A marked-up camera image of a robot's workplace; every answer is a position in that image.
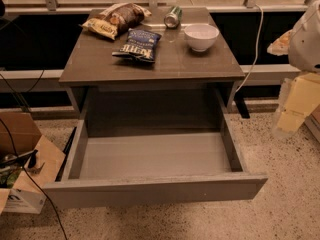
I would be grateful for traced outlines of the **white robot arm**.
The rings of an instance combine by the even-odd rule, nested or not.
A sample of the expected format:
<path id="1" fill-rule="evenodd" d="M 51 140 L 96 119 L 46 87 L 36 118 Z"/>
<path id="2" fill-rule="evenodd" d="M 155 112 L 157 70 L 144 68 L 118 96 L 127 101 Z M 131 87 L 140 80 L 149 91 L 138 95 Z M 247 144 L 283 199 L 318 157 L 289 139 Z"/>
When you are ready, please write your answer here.
<path id="1" fill-rule="evenodd" d="M 320 72 L 320 0 L 313 2 L 295 23 L 267 48 L 272 55 L 287 55 L 301 71 Z"/>

